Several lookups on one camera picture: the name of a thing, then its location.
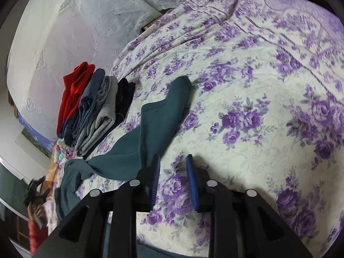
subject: metal bolt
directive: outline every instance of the metal bolt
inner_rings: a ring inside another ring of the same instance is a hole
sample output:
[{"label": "metal bolt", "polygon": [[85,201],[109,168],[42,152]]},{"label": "metal bolt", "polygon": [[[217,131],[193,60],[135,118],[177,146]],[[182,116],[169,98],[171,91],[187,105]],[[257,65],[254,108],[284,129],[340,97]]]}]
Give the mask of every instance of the metal bolt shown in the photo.
[{"label": "metal bolt", "polygon": [[100,195],[100,190],[99,189],[93,189],[93,190],[91,190],[91,192],[89,193],[89,195],[91,196],[91,197],[97,197],[97,196],[99,196]]},{"label": "metal bolt", "polygon": [[257,196],[257,191],[255,191],[254,189],[248,189],[248,190],[246,191],[246,194],[247,194],[247,196],[249,196],[249,197],[255,197],[255,196]]},{"label": "metal bolt", "polygon": [[138,185],[140,185],[140,181],[139,180],[131,180],[129,182],[129,185],[130,186],[138,186]]},{"label": "metal bolt", "polygon": [[217,186],[217,181],[216,180],[208,180],[207,181],[207,186],[215,187],[215,186]]}]

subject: floral bedsheet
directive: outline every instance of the floral bedsheet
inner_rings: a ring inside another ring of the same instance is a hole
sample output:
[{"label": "floral bedsheet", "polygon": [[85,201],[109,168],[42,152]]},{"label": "floral bedsheet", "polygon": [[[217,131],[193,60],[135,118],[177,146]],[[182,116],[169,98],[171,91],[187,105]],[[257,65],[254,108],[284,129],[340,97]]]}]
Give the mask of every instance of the floral bedsheet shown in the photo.
[{"label": "floral bedsheet", "polygon": [[[209,214],[188,194],[191,153],[228,188],[256,189],[321,257],[344,226],[343,48],[338,18],[305,0],[186,0],[129,43],[110,75],[137,83],[134,100],[92,156],[134,129],[141,106],[164,99],[176,77],[194,86],[161,159],[154,211],[138,213],[138,240],[207,257]],[[94,175],[77,195],[121,184]],[[46,208],[51,232],[54,203]]]}]

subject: person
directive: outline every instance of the person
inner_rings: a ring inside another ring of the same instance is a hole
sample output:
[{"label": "person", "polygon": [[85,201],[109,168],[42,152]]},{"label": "person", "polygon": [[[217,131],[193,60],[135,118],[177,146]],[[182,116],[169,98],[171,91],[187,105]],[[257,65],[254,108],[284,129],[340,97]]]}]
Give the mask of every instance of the person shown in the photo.
[{"label": "person", "polygon": [[31,256],[39,248],[39,246],[44,242],[48,237],[48,228],[44,227],[39,228],[38,224],[33,219],[33,213],[36,212],[38,217],[46,220],[44,207],[42,205],[34,206],[31,203],[28,206],[28,215],[29,215],[29,240],[30,240],[30,253]]}]

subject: white curved edge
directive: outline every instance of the white curved edge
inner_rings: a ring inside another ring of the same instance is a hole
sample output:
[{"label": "white curved edge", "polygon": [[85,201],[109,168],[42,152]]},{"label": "white curved edge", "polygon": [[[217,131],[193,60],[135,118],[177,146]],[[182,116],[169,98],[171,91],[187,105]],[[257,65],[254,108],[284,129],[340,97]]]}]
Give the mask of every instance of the white curved edge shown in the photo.
[{"label": "white curved edge", "polygon": [[23,248],[21,245],[19,245],[12,239],[10,239],[10,241],[14,245],[15,249],[20,253],[20,255],[23,256],[23,258],[31,258],[31,254],[27,249]]},{"label": "white curved edge", "polygon": [[3,199],[0,198],[0,202],[7,207],[10,211],[12,211],[14,214],[18,215],[19,217],[23,218],[26,221],[30,221],[26,216],[22,215],[21,213],[17,212],[14,208],[12,208],[10,205],[8,205]]},{"label": "white curved edge", "polygon": [[0,163],[9,170],[13,175],[15,175],[18,179],[24,180],[27,184],[30,183],[30,181],[24,177],[20,172],[18,172],[15,168],[13,168],[1,155],[0,155]]}]

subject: black cloth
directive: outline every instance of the black cloth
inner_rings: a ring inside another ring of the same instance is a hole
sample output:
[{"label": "black cloth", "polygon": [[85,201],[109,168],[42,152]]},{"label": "black cloth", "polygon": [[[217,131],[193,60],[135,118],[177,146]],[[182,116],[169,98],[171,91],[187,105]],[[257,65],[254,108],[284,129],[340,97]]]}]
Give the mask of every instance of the black cloth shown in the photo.
[{"label": "black cloth", "polygon": [[135,92],[135,83],[128,82],[126,78],[122,78],[118,82],[118,91],[116,94],[116,120],[112,127],[99,139],[90,150],[83,156],[83,159],[86,160],[87,157],[94,151],[98,144],[101,143],[106,136],[112,132],[119,124],[122,123],[124,118],[127,115],[131,102],[134,98]]}]

